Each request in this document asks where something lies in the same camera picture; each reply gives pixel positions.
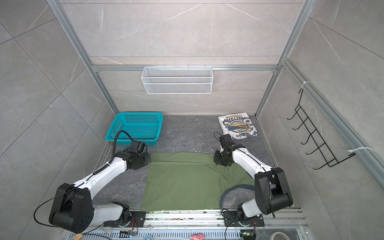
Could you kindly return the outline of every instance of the gray tile wall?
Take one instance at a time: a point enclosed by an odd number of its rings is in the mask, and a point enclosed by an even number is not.
[[[290,55],[293,63],[384,159],[383,1],[319,0]],[[316,239],[381,239],[384,190],[354,156],[334,167],[325,163],[295,113],[300,84],[283,70],[260,122],[279,166],[286,169],[296,207],[302,207]],[[336,158],[348,145],[304,93],[303,109]],[[324,147],[327,159],[330,152]],[[304,165],[299,171],[296,167]],[[314,185],[315,191],[308,189]],[[315,199],[318,206],[309,207]]]
[[[290,59],[384,159],[384,1],[317,1]]]
[[[96,64],[277,63],[302,1],[63,1]]]
[[[89,174],[114,115],[45,0],[0,8],[0,239],[62,239],[35,208]],[[48,223],[51,202],[37,218]]]
[[[271,75],[270,71],[215,71],[211,94],[147,94],[139,71],[100,72],[119,111],[181,115],[254,114]]]
[[[63,0],[94,64],[276,64],[303,1]],[[215,72],[212,94],[148,95],[140,72],[101,72],[119,111],[254,114],[271,72]]]
[[[301,124],[297,115],[287,119],[295,113],[300,86],[283,70],[260,117],[276,161],[287,174],[295,207],[303,209],[315,239],[380,239],[384,190],[359,158],[354,156],[334,167],[314,170],[325,164],[324,159],[319,151],[305,154],[316,149],[315,143],[310,139],[301,144],[307,140],[308,131],[304,126],[293,130]],[[350,154],[348,145],[305,93],[301,106],[336,158],[346,158]],[[306,125],[310,131],[314,129],[308,120]],[[315,139],[322,143],[317,134]],[[331,160],[330,152],[321,149]]]

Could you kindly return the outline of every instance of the dark countertop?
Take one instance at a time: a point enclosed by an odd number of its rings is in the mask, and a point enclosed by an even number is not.
[[[259,131],[255,117],[251,116],[258,135],[236,140],[242,143],[250,153],[262,162],[272,165],[265,142]],[[148,146],[148,152],[203,152],[214,153],[220,149],[220,143],[213,132],[222,133],[217,116],[173,116],[164,115],[157,145]],[[118,145],[116,151],[126,146]],[[115,177],[93,199],[94,204],[121,202],[131,209],[140,209],[146,186],[148,166],[138,170],[128,169]],[[227,194],[223,207],[237,208],[237,205],[254,198],[251,190],[237,189]]]

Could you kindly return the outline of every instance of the black wire rack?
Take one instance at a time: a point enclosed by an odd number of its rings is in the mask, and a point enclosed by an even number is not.
[[[333,166],[335,166],[335,165],[337,165],[337,164],[339,164],[339,163],[341,163],[341,162],[344,162],[344,161],[347,160],[348,158],[351,158],[351,157],[355,156],[355,155],[356,155],[355,153],[351,153],[350,155],[348,155],[347,158],[345,158],[345,159],[343,159],[343,160],[341,160],[341,161],[338,160],[338,159],[335,157],[335,155],[333,154],[333,152],[331,151],[331,149],[329,148],[329,146],[328,146],[327,143],[325,142],[324,138],[322,137],[322,135],[320,134],[320,132],[317,130],[316,126],[313,124],[312,120],[308,117],[307,113],[304,111],[304,109],[303,109],[303,108],[301,107],[301,105],[300,105],[301,97],[303,96],[303,89],[300,89],[299,94],[301,94],[301,95],[300,95],[299,103],[297,104],[297,106],[296,106],[296,108],[295,108],[295,114],[294,114],[291,118],[287,118],[287,119],[288,119],[288,120],[292,120],[292,119],[297,115],[297,116],[300,118],[300,120],[301,120],[301,124],[300,124],[300,126],[299,126],[298,128],[296,128],[296,129],[295,129],[295,128],[292,128],[292,129],[293,129],[293,130],[298,130],[301,126],[305,126],[305,128],[307,129],[307,131],[308,131],[308,133],[309,133],[309,136],[308,136],[308,138],[307,138],[307,141],[306,141],[305,143],[302,143],[302,142],[301,142],[301,144],[303,144],[303,145],[307,144],[310,138],[312,138],[313,142],[316,144],[316,149],[315,149],[315,150],[313,150],[313,151],[310,152],[310,153],[305,153],[305,154],[306,154],[306,155],[310,155],[310,154],[316,152],[317,150],[319,150],[319,152],[321,153],[322,157],[324,158],[324,160],[325,160],[326,163],[325,163],[324,165],[318,167],[318,168],[314,168],[314,167],[313,167],[313,169],[314,169],[314,170],[318,170],[318,169],[320,169],[320,168],[322,168],[322,167],[324,167],[324,166],[326,166],[326,165],[328,165],[328,167],[333,167]],[[305,117],[301,117],[300,114],[298,113],[300,109],[301,109],[302,112],[304,113]],[[313,135],[314,135],[315,133],[317,133],[317,134],[320,136],[321,141],[322,141],[321,143],[316,142],[315,138],[313,137]],[[330,152],[332,160],[328,161],[327,158],[324,156],[324,150],[321,149],[321,147],[323,147],[323,146],[326,147],[326,149],[328,149],[328,151]]]

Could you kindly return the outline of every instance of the white zip tie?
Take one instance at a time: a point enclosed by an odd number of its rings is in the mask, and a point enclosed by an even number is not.
[[[303,88],[304,84],[306,84],[306,83],[310,83],[310,82],[304,81],[303,85],[301,86],[301,88]]]
[[[347,151],[348,152],[354,152],[354,151],[357,151],[357,150],[360,150],[360,149],[370,149],[370,150],[373,150],[373,148],[371,148],[371,147],[358,147],[358,148],[355,148],[355,149],[349,149]]]

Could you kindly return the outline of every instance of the white mesh basket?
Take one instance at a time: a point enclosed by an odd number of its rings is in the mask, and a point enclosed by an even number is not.
[[[146,67],[141,80],[148,94],[211,93],[211,67]]]

